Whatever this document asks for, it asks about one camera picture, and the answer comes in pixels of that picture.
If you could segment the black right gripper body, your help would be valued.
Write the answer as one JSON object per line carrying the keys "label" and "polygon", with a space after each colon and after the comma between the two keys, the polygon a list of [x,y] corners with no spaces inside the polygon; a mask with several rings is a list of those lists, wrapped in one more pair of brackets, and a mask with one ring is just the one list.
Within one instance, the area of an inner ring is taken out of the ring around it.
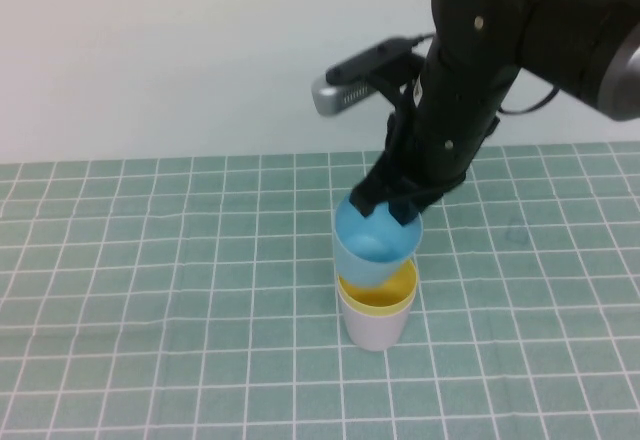
{"label": "black right gripper body", "polygon": [[372,204],[431,206],[467,177],[471,161],[500,123],[483,114],[441,132],[424,126],[416,111],[391,113],[383,152],[372,167]]}

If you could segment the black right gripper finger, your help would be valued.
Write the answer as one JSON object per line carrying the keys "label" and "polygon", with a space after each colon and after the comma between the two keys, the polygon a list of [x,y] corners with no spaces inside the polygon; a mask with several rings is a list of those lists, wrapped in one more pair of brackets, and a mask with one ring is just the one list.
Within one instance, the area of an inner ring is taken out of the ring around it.
{"label": "black right gripper finger", "polygon": [[424,192],[404,194],[388,201],[388,211],[400,225],[406,226],[432,204],[432,194]]}
{"label": "black right gripper finger", "polygon": [[352,189],[351,204],[363,217],[369,217],[378,205],[398,193],[398,177],[393,166],[389,162],[376,162]]}

